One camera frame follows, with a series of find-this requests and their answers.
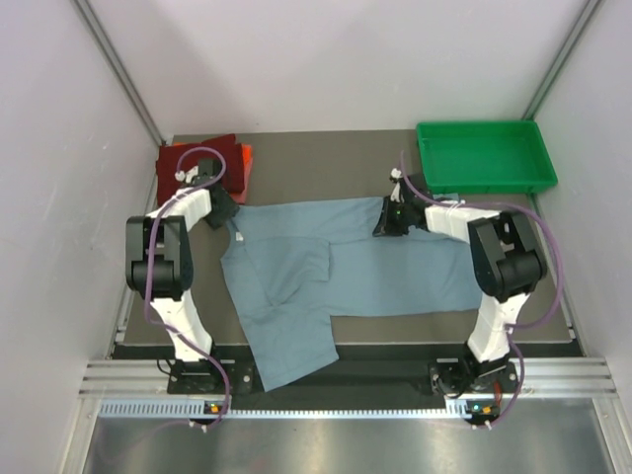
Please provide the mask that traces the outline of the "orange folded t shirt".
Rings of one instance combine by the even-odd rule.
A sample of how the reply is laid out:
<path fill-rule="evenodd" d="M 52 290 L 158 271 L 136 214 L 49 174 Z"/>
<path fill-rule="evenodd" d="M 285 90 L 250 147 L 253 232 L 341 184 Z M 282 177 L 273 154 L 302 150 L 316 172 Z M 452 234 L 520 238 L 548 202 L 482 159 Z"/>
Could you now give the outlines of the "orange folded t shirt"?
<path fill-rule="evenodd" d="M 253 161 L 251 145 L 238 143 L 232 135 L 226 135 L 199 143 L 177 143 L 172 146 L 176 160 L 179 160 L 185 152 L 197 147 L 213 148 L 223 155 L 227 169 L 221 184 L 227 192 L 240 194 L 247 189 Z"/>

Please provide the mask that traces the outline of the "aluminium corner post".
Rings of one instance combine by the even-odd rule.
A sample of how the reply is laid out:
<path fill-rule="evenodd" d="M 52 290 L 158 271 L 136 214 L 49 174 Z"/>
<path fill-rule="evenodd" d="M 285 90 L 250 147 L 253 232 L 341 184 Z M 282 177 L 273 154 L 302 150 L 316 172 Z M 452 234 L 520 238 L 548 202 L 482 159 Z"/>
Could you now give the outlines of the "aluminium corner post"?
<path fill-rule="evenodd" d="M 114 44 L 106 32 L 103 23 L 98 17 L 97 12 L 91 5 L 91 2 L 87 0 L 71 0 L 70 3 L 76 10 L 81 21 L 86 26 L 102 57 L 105 59 L 106 63 L 113 72 L 124 95 L 140 119 L 145 131 L 157 146 L 162 145 L 164 143 L 164 138 L 143 99 L 141 98 L 131 76 L 127 72 L 127 69 L 125 68 Z"/>
<path fill-rule="evenodd" d="M 584 34 L 589 29 L 603 4 L 603 0 L 587 0 L 582 3 L 582 7 L 578 15 L 572 22 L 568 32 L 564 35 L 552 61 L 528 102 L 527 107 L 521 116 L 522 120 L 535 120 L 538 112 L 543 107 L 546 98 L 554 88 L 569 59 L 578 44 L 581 42 Z"/>

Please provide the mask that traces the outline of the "aluminium frame rail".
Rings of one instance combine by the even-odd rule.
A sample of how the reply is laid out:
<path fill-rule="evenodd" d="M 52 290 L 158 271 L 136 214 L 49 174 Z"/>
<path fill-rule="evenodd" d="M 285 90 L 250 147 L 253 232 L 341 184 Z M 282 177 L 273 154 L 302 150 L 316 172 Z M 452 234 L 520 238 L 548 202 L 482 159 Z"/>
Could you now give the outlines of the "aluminium frame rail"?
<path fill-rule="evenodd" d="M 512 360 L 509 382 L 523 379 L 522 396 L 539 398 L 610 397 L 616 388 L 606 362 L 594 357 L 527 357 Z M 338 360 L 296 382 L 295 387 L 360 387 L 411 383 L 429 384 L 430 370 L 421 361 Z M 152 360 L 102 360 L 88 364 L 79 394 L 95 397 L 149 397 L 202 391 L 186 388 L 165 363 Z"/>

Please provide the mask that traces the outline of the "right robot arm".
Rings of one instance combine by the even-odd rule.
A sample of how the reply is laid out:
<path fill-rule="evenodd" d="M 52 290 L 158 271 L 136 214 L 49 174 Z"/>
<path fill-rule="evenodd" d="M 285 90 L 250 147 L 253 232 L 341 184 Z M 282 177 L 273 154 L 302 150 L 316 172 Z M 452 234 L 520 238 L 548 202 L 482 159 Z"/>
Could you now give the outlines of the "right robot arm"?
<path fill-rule="evenodd" d="M 522 306 L 547 274 L 542 249 L 526 215 L 468 207 L 462 200 L 429 204 L 418 197 L 385 197 L 375 237 L 399 237 L 411 228 L 469 245 L 476 282 L 483 292 L 477 320 L 454 376 L 440 372 L 437 389 L 456 398 L 492 384 L 509 361 L 509 335 Z"/>

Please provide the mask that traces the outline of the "left aluminium corner post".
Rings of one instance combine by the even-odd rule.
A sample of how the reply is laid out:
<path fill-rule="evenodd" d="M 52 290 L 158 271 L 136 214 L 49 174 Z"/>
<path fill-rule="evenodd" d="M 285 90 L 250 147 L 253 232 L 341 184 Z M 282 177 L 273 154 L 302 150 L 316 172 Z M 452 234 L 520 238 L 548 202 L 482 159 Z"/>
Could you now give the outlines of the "left aluminium corner post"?
<path fill-rule="evenodd" d="M 114 44 L 106 32 L 103 23 L 98 17 L 97 12 L 91 5 L 91 2 L 87 0 L 71 0 L 70 3 L 76 10 L 81 21 L 86 26 L 102 57 L 105 59 L 106 63 L 113 72 L 124 95 L 140 119 L 145 131 L 157 146 L 162 145 L 164 143 L 164 138 L 143 99 L 141 98 L 131 76 L 127 72 L 127 69 L 125 68 Z"/>

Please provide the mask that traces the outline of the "right aluminium corner post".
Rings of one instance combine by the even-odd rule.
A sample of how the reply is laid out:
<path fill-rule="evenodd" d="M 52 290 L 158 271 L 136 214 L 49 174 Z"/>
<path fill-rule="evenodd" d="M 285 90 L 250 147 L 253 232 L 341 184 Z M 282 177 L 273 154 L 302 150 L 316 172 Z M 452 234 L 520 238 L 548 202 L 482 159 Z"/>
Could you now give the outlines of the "right aluminium corner post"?
<path fill-rule="evenodd" d="M 538 112 L 543 107 L 546 98 L 554 88 L 569 59 L 578 44 L 581 42 L 584 34 L 589 29 L 603 4 L 603 0 L 587 0 L 582 3 L 582 7 L 578 15 L 572 22 L 568 32 L 564 35 L 552 61 L 528 102 L 527 107 L 521 116 L 522 120 L 535 120 Z"/>

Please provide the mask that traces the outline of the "green plastic tray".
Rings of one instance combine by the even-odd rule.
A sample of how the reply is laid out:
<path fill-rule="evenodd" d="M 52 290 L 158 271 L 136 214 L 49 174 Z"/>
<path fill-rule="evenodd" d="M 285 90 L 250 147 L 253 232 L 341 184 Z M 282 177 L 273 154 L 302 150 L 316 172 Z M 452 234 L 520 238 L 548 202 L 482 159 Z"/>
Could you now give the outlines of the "green plastic tray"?
<path fill-rule="evenodd" d="M 436 194 L 539 194 L 558 185 L 532 120 L 420 122 L 416 133 L 426 183 Z"/>

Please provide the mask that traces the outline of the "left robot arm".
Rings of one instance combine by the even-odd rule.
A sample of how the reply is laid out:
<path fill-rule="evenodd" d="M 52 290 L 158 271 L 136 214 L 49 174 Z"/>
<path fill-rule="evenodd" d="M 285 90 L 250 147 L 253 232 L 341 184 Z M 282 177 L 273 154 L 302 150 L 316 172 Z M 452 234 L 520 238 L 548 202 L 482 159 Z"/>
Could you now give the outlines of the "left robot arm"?
<path fill-rule="evenodd" d="M 238 213 L 239 204 L 221 185 L 226 171 L 226 159 L 211 147 L 185 152 L 176 165 L 177 191 L 157 209 L 125 224 L 127 286 L 141 296 L 146 321 L 163 328 L 172 340 L 171 376 L 188 375 L 206 392 L 228 390 L 229 379 L 212 357 L 213 338 L 194 302 L 190 232 L 201 221 L 218 229 Z"/>

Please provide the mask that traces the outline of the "blue t shirt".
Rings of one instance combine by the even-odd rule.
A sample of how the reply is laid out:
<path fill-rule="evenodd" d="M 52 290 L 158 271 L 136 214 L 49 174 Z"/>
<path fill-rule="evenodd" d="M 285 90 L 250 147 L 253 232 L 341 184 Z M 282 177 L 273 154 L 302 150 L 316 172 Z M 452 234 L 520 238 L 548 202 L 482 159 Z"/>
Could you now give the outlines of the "blue t shirt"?
<path fill-rule="evenodd" d="M 224 279 L 267 391 L 338 359 L 332 317 L 475 310 L 470 248 L 413 228 L 375 237 L 382 200 L 244 206 L 226 227 Z"/>

